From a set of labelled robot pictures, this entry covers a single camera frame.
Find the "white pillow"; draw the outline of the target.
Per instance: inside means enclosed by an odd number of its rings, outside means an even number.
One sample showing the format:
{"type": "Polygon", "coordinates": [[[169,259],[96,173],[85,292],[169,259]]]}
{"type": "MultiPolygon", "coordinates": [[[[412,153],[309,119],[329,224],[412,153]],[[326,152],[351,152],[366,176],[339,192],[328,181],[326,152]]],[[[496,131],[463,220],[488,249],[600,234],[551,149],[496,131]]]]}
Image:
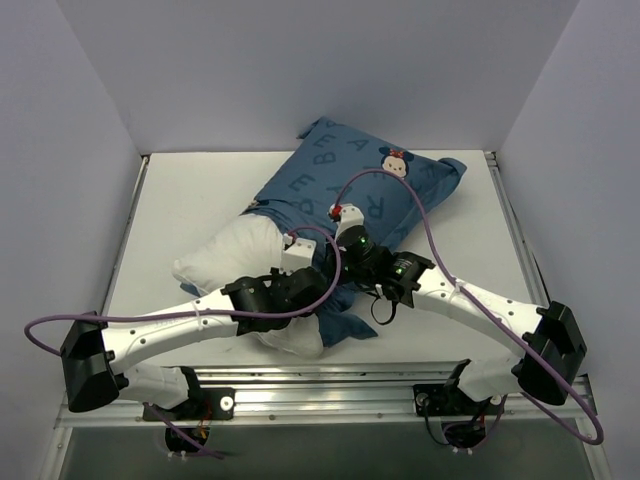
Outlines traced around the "white pillow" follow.
{"type": "MultiPolygon", "coordinates": [[[[280,265],[283,234],[265,216],[241,215],[195,251],[173,262],[172,275],[207,295],[237,279],[268,274],[280,265]]],[[[324,346],[315,314],[298,317],[281,330],[254,335],[273,349],[303,358],[317,358],[324,346]]]]}

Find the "blue cartoon print pillowcase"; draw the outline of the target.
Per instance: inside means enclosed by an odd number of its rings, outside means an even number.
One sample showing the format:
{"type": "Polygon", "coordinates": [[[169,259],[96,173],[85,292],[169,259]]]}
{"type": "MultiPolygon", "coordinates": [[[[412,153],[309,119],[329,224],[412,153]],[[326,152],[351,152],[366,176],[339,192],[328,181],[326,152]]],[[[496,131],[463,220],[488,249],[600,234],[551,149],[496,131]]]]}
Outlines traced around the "blue cartoon print pillowcase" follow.
{"type": "Polygon", "coordinates": [[[316,267],[325,253],[325,238],[316,230],[335,230],[328,210],[337,199],[358,207],[373,241],[395,250],[422,212],[445,201],[467,170],[455,158],[423,157],[326,117],[300,138],[298,149],[239,216],[265,216],[283,235],[301,227],[302,236],[317,244],[316,267]]]}

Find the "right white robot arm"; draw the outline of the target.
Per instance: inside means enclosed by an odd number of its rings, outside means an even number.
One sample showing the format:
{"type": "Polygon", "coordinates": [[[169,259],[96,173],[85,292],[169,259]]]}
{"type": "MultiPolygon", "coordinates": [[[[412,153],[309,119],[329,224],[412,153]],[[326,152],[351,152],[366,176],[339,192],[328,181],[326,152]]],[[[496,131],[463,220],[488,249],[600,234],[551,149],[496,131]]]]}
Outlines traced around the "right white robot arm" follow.
{"type": "Polygon", "coordinates": [[[508,349],[500,359],[465,359],[456,366],[443,390],[450,409],[464,413],[480,401],[515,392],[549,405],[565,403],[587,353],[568,306],[522,303],[461,280],[450,282],[431,260],[376,244],[362,225],[339,227],[335,240],[338,249],[327,261],[341,264],[341,282],[393,308],[454,320],[508,349]]]}

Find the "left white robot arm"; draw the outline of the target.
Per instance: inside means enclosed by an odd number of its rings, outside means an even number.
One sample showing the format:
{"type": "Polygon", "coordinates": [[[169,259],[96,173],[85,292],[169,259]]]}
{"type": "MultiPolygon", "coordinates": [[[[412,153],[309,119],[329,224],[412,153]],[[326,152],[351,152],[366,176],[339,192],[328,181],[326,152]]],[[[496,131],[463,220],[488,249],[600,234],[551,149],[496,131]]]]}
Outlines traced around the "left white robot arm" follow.
{"type": "Polygon", "coordinates": [[[143,321],[76,320],[60,348],[68,408],[85,413],[121,399],[195,419],[208,404],[195,370],[151,365],[149,358],[204,340],[282,329],[310,314],[328,288],[312,267],[291,274],[273,269],[143,321]]]}

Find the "aluminium front rail frame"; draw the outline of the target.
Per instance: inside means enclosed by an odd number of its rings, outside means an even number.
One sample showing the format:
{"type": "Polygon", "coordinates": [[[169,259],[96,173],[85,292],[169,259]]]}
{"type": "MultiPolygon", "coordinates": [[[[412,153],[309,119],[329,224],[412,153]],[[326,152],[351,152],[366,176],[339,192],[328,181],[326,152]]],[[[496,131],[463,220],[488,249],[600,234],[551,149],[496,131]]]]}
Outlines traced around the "aluminium front rail frame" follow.
{"type": "MultiPolygon", "coordinates": [[[[412,387],[443,383],[454,363],[196,367],[204,388],[235,390],[231,426],[417,421],[412,387]]],[[[143,407],[116,401],[74,414],[60,407],[55,427],[160,426],[143,420],[143,407]]],[[[547,419],[519,394],[510,394],[504,420],[547,419]]]]}

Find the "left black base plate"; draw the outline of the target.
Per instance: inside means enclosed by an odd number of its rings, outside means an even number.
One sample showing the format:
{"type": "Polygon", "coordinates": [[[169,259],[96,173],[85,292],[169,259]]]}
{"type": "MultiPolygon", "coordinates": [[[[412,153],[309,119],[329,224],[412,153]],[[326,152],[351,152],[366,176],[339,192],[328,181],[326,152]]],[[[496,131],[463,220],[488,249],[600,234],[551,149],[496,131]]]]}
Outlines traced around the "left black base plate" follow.
{"type": "Polygon", "coordinates": [[[205,388],[196,400],[187,400],[172,408],[163,409],[155,405],[144,406],[144,421],[159,421],[160,413],[171,422],[176,421],[227,421],[234,417],[236,390],[231,387],[205,388]]]}

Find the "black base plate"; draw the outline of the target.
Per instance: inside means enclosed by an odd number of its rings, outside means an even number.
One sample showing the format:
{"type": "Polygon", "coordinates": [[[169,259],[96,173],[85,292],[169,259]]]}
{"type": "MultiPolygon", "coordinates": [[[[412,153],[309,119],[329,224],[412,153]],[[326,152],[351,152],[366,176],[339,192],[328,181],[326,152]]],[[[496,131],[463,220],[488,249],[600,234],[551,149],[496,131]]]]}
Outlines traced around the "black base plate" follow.
{"type": "Polygon", "coordinates": [[[176,421],[227,421],[234,417],[236,390],[231,387],[205,388],[196,400],[187,400],[172,408],[163,409],[155,405],[144,406],[144,421],[159,421],[160,413],[171,422],[176,421]]]}
{"type": "Polygon", "coordinates": [[[412,387],[417,415],[468,415],[473,402],[457,387],[445,384],[415,384],[412,387]]]}

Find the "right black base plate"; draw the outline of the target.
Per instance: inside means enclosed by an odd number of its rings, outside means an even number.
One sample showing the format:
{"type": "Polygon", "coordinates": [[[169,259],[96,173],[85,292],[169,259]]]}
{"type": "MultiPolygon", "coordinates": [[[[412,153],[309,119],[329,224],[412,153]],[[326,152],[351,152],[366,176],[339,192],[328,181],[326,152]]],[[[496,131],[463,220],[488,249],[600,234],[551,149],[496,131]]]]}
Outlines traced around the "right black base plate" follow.
{"type": "Polygon", "coordinates": [[[412,387],[417,415],[468,415],[473,402],[457,387],[445,384],[415,384],[412,387]]]}

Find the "right aluminium side rail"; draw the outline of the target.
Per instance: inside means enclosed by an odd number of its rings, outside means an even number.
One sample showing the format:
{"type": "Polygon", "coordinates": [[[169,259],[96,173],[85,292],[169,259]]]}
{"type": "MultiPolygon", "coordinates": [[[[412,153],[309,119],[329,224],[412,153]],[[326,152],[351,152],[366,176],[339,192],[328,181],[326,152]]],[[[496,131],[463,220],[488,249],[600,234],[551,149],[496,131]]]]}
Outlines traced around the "right aluminium side rail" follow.
{"type": "Polygon", "coordinates": [[[494,187],[501,205],[503,215],[506,220],[512,242],[515,247],[516,256],[524,276],[529,297],[538,305],[548,306],[551,298],[547,290],[545,281],[535,258],[534,252],[529,247],[524,230],[508,198],[501,172],[498,165],[497,153],[485,151],[484,157],[492,177],[494,187]]]}

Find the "aluminium side rail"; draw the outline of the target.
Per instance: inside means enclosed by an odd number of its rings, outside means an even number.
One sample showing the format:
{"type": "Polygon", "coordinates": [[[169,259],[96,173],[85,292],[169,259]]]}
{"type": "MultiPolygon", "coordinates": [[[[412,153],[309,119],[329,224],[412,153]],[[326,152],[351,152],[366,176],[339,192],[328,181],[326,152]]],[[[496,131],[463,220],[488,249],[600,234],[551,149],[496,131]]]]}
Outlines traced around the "aluminium side rail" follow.
{"type": "Polygon", "coordinates": [[[485,151],[484,157],[492,177],[494,187],[501,205],[503,215],[506,220],[512,242],[515,247],[516,256],[524,276],[529,297],[538,305],[548,306],[551,298],[547,290],[545,281],[535,258],[534,252],[529,247],[524,230],[508,198],[501,172],[498,165],[497,153],[485,151]]]}
{"type": "Polygon", "coordinates": [[[130,235],[130,231],[132,225],[134,223],[135,214],[137,211],[139,199],[141,196],[141,192],[144,186],[145,178],[149,169],[149,163],[151,160],[151,154],[146,154],[141,156],[141,165],[138,171],[138,175],[134,184],[134,189],[132,192],[131,202],[129,205],[129,210],[127,213],[127,217],[124,223],[124,229],[122,235],[120,237],[120,241],[118,244],[118,248],[116,250],[115,260],[109,270],[108,283],[106,286],[106,291],[103,295],[103,299],[101,301],[99,309],[96,311],[97,314],[107,314],[110,308],[111,299],[113,297],[113,293],[115,290],[117,278],[119,275],[120,266],[124,257],[124,253],[126,250],[128,238],[130,235]]]}

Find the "left aluminium side rail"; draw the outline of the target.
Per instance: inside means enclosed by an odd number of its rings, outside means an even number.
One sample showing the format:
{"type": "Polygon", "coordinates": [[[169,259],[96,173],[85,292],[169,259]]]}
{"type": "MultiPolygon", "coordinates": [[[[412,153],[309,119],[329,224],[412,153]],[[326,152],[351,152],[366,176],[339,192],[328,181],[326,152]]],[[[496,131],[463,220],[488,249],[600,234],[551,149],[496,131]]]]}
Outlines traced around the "left aluminium side rail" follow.
{"type": "Polygon", "coordinates": [[[138,171],[138,175],[134,184],[134,189],[132,192],[131,202],[129,205],[129,210],[127,213],[127,217],[124,223],[124,229],[122,235],[120,237],[120,241],[118,244],[118,248],[116,250],[115,260],[109,270],[108,283],[106,286],[106,291],[103,295],[103,299],[101,301],[99,309],[96,311],[97,314],[107,314],[110,308],[111,299],[113,297],[113,293],[115,290],[117,278],[119,275],[120,266],[124,257],[124,253],[126,250],[128,238],[130,235],[130,231],[132,225],[134,223],[135,214],[137,211],[139,199],[141,196],[141,192],[144,186],[145,178],[149,169],[149,163],[151,160],[151,154],[146,154],[141,156],[141,165],[138,171]]]}

